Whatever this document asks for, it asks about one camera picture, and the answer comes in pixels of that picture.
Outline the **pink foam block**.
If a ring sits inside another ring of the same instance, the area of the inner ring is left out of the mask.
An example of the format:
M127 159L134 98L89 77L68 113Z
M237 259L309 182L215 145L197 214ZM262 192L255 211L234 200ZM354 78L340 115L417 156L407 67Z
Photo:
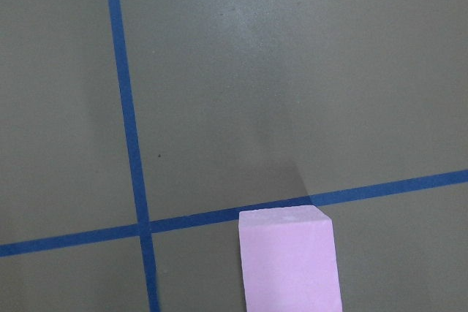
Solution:
M333 224L317 207L242 211L238 234L248 311L342 311Z

